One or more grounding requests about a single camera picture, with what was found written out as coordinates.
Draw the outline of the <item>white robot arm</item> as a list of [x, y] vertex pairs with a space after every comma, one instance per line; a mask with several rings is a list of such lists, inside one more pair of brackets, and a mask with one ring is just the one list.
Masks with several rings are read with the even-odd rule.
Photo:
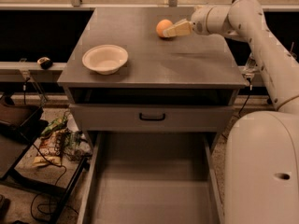
[[226, 144], [225, 224], [299, 224], [299, 63], [267, 26], [257, 0], [198, 6], [164, 37], [221, 35], [250, 47], [274, 109], [240, 118]]

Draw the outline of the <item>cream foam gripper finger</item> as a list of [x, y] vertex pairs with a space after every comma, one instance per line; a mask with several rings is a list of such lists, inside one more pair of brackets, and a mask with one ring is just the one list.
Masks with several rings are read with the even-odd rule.
[[192, 32], [192, 23], [187, 20], [181, 20], [168, 28], [163, 30], [163, 36], [168, 37], [176, 37], [176, 36], [185, 36], [189, 35]]

